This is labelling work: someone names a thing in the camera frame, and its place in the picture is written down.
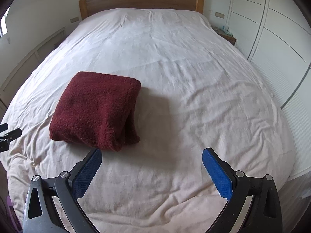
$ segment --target bed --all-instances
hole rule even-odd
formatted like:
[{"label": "bed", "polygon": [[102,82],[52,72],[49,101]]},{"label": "bed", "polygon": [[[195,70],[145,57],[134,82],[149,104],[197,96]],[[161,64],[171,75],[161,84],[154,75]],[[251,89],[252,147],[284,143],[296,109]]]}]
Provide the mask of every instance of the bed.
[{"label": "bed", "polygon": [[21,221],[32,176],[55,177],[90,150],[49,139],[58,100],[79,71],[142,84],[135,109],[141,141],[103,151],[78,200],[100,232],[205,232],[226,203],[202,165],[206,147],[249,176],[271,174],[281,189],[294,163],[286,118],[257,71],[212,30],[203,4],[79,1],[84,20],[27,79],[3,119],[23,131],[0,154]]}]

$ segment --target silver bolt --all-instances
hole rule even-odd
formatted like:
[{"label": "silver bolt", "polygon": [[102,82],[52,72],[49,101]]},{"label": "silver bolt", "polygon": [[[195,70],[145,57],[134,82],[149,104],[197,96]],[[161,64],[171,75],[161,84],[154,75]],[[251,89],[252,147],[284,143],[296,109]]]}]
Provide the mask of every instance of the silver bolt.
[{"label": "silver bolt", "polygon": [[244,176],[244,173],[242,171],[237,171],[235,174],[240,178]]},{"label": "silver bolt", "polygon": [[33,181],[37,181],[39,179],[39,175],[36,175],[32,178]]},{"label": "silver bolt", "polygon": [[68,176],[68,172],[62,172],[61,174],[60,174],[60,177],[61,178],[66,178]]},{"label": "silver bolt", "polygon": [[267,180],[273,180],[272,176],[270,174],[266,175]]}]

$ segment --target wooden headboard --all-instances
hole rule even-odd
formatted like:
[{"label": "wooden headboard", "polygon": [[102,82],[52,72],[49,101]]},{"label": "wooden headboard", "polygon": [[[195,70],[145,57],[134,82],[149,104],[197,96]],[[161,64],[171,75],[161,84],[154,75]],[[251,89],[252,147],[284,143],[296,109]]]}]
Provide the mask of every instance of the wooden headboard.
[{"label": "wooden headboard", "polygon": [[80,0],[80,12],[85,19],[97,12],[115,8],[176,9],[203,13],[204,0]]}]

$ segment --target electrical socket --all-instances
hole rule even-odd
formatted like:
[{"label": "electrical socket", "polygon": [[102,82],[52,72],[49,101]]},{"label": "electrical socket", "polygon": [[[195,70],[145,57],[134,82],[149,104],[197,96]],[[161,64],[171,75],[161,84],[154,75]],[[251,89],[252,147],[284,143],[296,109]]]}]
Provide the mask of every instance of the electrical socket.
[{"label": "electrical socket", "polygon": [[70,20],[71,23],[74,23],[76,21],[79,21],[79,17],[74,17],[74,18],[71,18]]},{"label": "electrical socket", "polygon": [[225,18],[225,15],[219,12],[215,12],[215,17]]}]

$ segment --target wooden nightstand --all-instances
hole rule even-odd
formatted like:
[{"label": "wooden nightstand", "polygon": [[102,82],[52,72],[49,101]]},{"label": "wooden nightstand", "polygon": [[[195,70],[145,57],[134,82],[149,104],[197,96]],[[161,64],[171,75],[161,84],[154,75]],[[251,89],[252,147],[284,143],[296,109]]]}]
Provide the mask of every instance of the wooden nightstand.
[{"label": "wooden nightstand", "polygon": [[229,41],[231,44],[235,45],[236,39],[233,36],[230,36],[226,33],[224,33],[221,29],[217,27],[212,27],[213,30],[221,37],[223,37],[225,40]]}]

